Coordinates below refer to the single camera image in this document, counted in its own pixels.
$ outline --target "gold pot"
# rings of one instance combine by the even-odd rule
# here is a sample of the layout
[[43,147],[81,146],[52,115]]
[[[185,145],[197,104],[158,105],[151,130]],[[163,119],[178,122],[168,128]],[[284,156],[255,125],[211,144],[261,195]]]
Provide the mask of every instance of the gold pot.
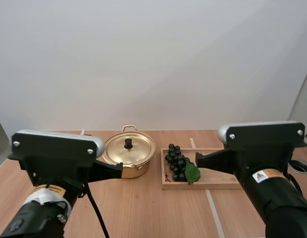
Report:
[[[125,131],[128,127],[133,127],[135,130]],[[105,143],[104,160],[111,165],[123,162],[122,178],[124,179],[142,175],[148,169],[150,159],[154,156],[154,140],[137,131],[134,125],[124,126],[122,132],[111,136]]]

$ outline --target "white wall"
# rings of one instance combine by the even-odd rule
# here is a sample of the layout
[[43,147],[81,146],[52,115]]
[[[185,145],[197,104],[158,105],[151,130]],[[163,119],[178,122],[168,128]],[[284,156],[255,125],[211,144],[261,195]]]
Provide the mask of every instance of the white wall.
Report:
[[298,99],[293,107],[290,119],[303,122],[306,126],[307,134],[307,76],[304,80]]
[[0,121],[215,129],[287,119],[307,0],[0,0]]

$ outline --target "wooden tray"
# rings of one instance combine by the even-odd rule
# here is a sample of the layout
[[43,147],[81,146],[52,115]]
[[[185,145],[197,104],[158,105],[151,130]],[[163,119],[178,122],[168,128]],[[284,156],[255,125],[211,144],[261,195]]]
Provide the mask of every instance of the wooden tray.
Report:
[[[181,149],[181,153],[188,157],[195,165],[197,152],[207,155],[221,149]],[[162,190],[212,190],[212,189],[242,189],[234,175],[199,168],[201,178],[194,184],[188,182],[175,182],[172,179],[173,172],[170,164],[164,159],[168,149],[161,149]]]

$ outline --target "warning label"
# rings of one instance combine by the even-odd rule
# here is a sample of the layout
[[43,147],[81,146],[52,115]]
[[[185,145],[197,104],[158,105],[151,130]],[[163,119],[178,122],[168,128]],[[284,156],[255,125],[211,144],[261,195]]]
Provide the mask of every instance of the warning label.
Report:
[[275,177],[285,178],[280,171],[275,169],[264,169],[253,174],[253,178],[256,180],[257,183]]
[[260,171],[253,174],[253,178],[256,180],[257,183],[260,183],[260,182],[268,179],[269,177],[265,174],[265,172],[263,170],[260,170]]
[[[34,192],[37,191],[37,190],[39,190],[39,189],[45,188],[45,187],[46,187],[45,184],[40,185],[40,186],[38,186],[38,187],[35,188]],[[52,192],[57,193],[57,194],[60,195],[61,197],[63,197],[64,194],[65,194],[65,189],[62,188],[62,187],[56,186],[56,185],[49,185],[48,189],[49,189],[50,191],[52,191]]]

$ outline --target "pot handle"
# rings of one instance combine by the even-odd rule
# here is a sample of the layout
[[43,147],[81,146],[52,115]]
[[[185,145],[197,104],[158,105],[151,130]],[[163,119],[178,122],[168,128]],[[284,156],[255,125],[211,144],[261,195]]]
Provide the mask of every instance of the pot handle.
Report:
[[135,131],[137,131],[137,127],[134,126],[134,125],[125,125],[125,126],[123,127],[122,131],[124,132],[125,129],[128,128],[128,127],[133,127],[133,128],[135,129]]

